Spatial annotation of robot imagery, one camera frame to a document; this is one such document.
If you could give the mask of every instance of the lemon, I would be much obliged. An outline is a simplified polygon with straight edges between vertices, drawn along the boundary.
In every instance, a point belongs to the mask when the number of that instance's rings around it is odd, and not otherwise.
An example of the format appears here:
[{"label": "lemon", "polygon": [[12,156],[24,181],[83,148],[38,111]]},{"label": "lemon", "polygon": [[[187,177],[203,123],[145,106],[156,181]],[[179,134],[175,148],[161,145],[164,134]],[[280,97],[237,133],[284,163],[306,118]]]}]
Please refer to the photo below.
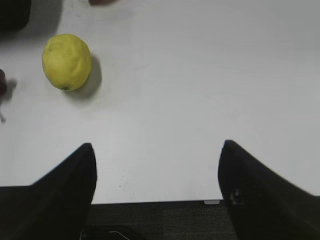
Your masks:
[{"label": "lemon", "polygon": [[42,67],[50,83],[72,91],[85,84],[91,71],[91,54],[87,44],[72,34],[50,38],[43,50]]}]

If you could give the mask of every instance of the dark carpet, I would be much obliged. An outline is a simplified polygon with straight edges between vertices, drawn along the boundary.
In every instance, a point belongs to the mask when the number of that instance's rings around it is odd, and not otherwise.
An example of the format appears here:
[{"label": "dark carpet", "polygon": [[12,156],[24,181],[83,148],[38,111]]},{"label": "dark carpet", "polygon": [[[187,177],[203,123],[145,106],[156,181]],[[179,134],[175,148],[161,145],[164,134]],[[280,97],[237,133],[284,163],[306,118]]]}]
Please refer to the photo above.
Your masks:
[{"label": "dark carpet", "polygon": [[203,201],[92,205],[88,225],[126,226],[146,240],[236,240],[223,203]]}]

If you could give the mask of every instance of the white table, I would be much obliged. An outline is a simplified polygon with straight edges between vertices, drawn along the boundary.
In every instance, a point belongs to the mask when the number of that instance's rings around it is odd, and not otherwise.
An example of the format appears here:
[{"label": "white table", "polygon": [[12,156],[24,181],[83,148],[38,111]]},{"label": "white table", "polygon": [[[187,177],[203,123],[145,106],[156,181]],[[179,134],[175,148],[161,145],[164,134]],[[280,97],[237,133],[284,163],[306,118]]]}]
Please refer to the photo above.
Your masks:
[{"label": "white table", "polygon": [[[42,2],[22,32],[0,37],[0,68],[17,80],[0,106],[1,186],[31,184],[90,142],[94,203],[221,199],[218,162],[233,139],[320,194],[319,1],[66,0],[60,17]],[[42,70],[62,33],[94,57],[78,93]]]}]

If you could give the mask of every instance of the brown object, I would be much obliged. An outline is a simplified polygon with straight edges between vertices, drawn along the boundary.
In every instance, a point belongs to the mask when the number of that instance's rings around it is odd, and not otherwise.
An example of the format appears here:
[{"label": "brown object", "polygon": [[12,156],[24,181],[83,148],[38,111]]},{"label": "brown object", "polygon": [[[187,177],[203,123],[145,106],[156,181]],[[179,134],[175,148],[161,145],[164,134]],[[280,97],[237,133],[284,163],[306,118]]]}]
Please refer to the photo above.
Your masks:
[{"label": "brown object", "polygon": [[6,74],[0,69],[0,97],[7,92]]},{"label": "brown object", "polygon": [[0,81],[0,97],[2,97],[7,92],[7,84]]}]

